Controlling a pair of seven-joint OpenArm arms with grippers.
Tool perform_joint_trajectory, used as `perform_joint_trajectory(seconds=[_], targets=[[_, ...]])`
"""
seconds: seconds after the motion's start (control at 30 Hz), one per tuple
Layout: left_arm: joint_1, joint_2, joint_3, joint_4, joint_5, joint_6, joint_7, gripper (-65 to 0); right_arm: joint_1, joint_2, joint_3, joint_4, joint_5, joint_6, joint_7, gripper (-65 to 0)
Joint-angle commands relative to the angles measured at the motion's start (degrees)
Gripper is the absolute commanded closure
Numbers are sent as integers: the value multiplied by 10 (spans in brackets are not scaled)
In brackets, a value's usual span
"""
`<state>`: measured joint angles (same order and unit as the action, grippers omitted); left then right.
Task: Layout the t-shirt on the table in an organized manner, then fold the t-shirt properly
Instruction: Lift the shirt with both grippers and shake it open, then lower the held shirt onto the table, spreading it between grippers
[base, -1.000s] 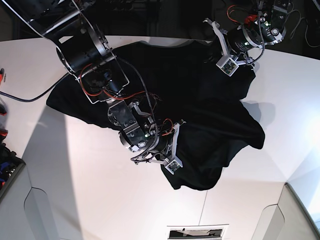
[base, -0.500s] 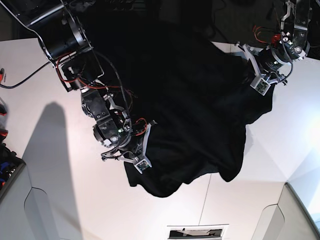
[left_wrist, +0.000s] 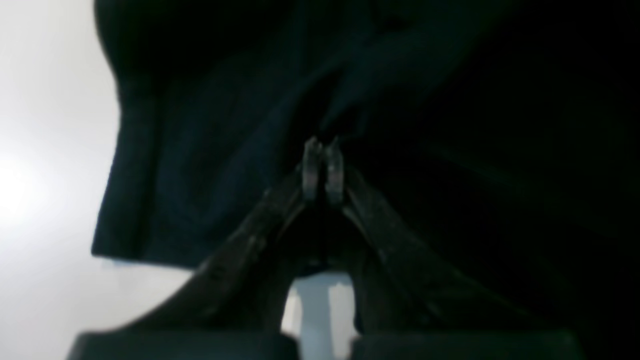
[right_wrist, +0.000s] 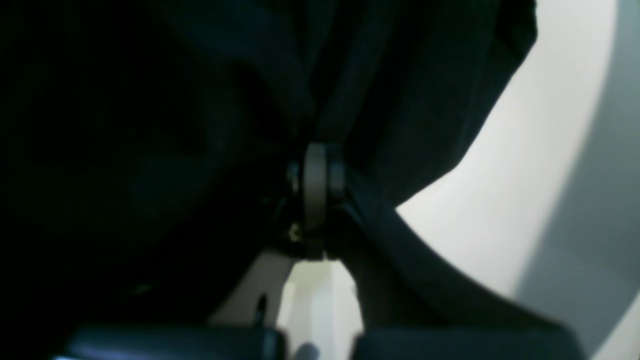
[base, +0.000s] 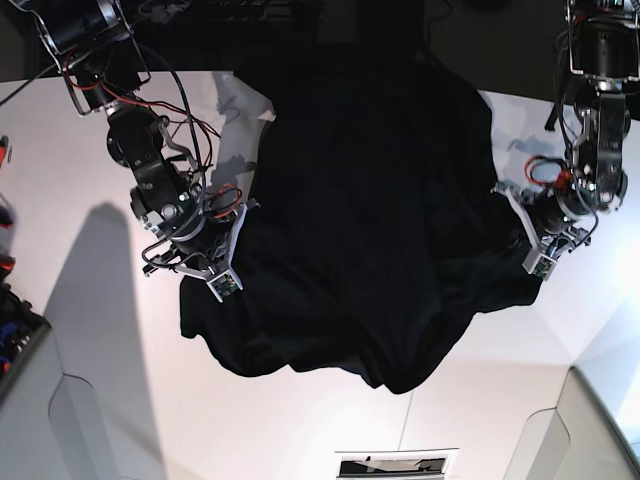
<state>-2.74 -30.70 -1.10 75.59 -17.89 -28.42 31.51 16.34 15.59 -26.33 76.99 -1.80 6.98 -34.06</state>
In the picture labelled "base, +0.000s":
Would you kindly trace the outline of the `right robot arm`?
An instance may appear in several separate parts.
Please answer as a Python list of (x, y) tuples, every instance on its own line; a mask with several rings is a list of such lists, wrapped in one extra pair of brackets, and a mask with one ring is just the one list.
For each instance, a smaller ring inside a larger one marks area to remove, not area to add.
[(112, 159), (136, 181), (131, 209), (142, 226), (167, 245), (141, 256), (144, 272), (169, 270), (205, 281), (212, 289), (240, 287), (232, 267), (240, 231), (253, 202), (226, 184), (207, 185), (210, 168), (199, 146), (177, 144), (164, 101), (146, 102), (136, 91), (149, 82), (150, 48), (139, 44), (118, 1), (16, 1), (33, 16), (39, 37), (81, 116), (104, 111)]

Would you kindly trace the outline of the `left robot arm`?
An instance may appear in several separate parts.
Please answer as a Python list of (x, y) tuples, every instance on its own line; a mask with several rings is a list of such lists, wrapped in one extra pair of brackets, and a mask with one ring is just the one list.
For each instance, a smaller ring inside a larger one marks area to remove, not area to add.
[(560, 157), (534, 155), (524, 165), (522, 188), (499, 181), (530, 243), (523, 267), (546, 278), (562, 254), (591, 242), (579, 222), (616, 211), (628, 177), (623, 142), (631, 113), (626, 85), (639, 80), (639, 4), (568, 1), (566, 29), (557, 42), (554, 106), (546, 130), (558, 127)]

